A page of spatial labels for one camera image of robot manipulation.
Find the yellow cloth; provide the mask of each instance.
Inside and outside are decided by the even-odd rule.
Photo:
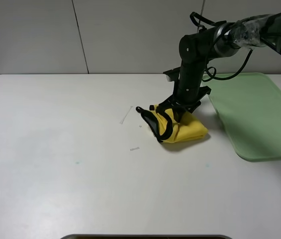
[[[167,119],[156,111],[148,112],[151,112],[157,118],[159,134],[163,135],[167,128]],[[203,138],[208,133],[208,129],[205,128],[205,126],[189,112],[185,112],[182,115],[180,122],[175,120],[172,109],[166,109],[165,113],[167,113],[172,120],[172,134],[169,138],[162,139],[162,142],[175,143],[190,141]]]

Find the gray wall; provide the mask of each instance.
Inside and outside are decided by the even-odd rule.
[[[196,29],[191,12],[203,0],[74,0],[90,73],[161,73],[178,67],[178,44]],[[281,0],[206,0],[203,15],[237,21],[281,12]],[[236,72],[247,50],[210,63],[218,72]],[[281,56],[271,49],[253,52],[245,72],[281,73]]]
[[[180,65],[179,40],[196,32],[189,14],[203,7],[203,0],[73,3],[75,8],[71,0],[0,0],[0,74],[87,73],[87,66],[90,73],[161,73]],[[236,21],[280,11],[281,0],[206,0],[203,15]],[[235,72],[246,54],[241,50],[210,66]],[[281,57],[256,49],[245,71],[281,73]]]
[[[197,31],[203,0],[74,0],[90,73],[161,73],[179,66],[178,43]]]
[[[0,74],[87,73],[71,0],[0,0]]]

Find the plastic wrap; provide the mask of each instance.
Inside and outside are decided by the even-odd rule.
[[[265,46],[260,40],[260,32],[270,16],[255,16],[236,22],[230,32],[233,43],[251,49]]]

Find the white table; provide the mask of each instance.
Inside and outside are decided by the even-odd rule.
[[[238,157],[207,97],[205,140],[159,144],[134,108],[119,124],[171,93],[163,75],[0,75],[0,239],[281,239],[281,161]]]

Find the green tray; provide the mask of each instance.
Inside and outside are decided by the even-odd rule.
[[[204,85],[211,88],[211,103],[240,157],[252,162],[281,159],[281,90],[269,77],[245,73]]]

